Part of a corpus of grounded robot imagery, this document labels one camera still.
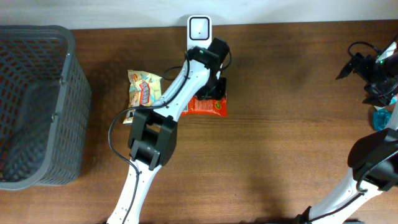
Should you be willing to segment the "red candy bag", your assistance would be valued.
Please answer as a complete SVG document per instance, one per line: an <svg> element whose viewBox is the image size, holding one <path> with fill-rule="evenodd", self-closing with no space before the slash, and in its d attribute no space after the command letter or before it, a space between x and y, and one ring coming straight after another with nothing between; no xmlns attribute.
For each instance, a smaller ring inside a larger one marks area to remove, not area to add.
<svg viewBox="0 0 398 224"><path fill-rule="evenodd" d="M181 116L193 114L227 116L226 95L220 100L199 100L194 96L182 111Z"/></svg>

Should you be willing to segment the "blue mouthwash bottle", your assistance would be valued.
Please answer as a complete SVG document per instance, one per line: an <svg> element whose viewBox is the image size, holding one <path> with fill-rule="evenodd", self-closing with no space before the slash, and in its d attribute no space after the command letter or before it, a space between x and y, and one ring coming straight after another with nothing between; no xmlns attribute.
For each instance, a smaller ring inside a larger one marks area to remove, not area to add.
<svg viewBox="0 0 398 224"><path fill-rule="evenodd" d="M392 98L389 106L395 104L392 112L385 109L385 107L375 106L376 111L373 113L372 125L376 131L381 131L385 128L390 128L397 131L397 96Z"/></svg>

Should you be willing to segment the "yellow wipes bag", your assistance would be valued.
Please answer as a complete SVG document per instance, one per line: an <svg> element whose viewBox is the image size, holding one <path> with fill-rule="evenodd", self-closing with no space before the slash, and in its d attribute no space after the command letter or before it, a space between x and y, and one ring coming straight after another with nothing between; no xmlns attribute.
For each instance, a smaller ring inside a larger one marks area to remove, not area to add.
<svg viewBox="0 0 398 224"><path fill-rule="evenodd" d="M130 81L128 107L151 106L161 95L161 77L138 70L128 70Z"/></svg>

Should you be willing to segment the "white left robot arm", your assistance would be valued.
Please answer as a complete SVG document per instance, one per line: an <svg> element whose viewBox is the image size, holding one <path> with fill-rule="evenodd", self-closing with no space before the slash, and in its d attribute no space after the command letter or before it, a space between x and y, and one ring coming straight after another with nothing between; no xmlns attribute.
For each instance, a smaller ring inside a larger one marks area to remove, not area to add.
<svg viewBox="0 0 398 224"><path fill-rule="evenodd" d="M178 119L198 92L208 95L232 58L229 47L194 47L184 53L180 73L152 106L134 106L129 133L130 157L117 156L129 166L127 178L107 223L139 223L144 200L160 169L177 144Z"/></svg>

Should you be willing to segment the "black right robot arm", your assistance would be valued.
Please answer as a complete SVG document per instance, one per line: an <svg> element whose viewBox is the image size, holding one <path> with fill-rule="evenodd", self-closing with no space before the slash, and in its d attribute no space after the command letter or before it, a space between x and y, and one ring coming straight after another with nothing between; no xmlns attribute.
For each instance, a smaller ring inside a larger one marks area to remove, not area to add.
<svg viewBox="0 0 398 224"><path fill-rule="evenodd" d="M364 81L363 101L378 111L393 105L385 126L355 142L348 156L348 171L320 203L308 207L294 223L347 223L368 200L397 186L397 37L374 56L350 53L339 79L351 73Z"/></svg>

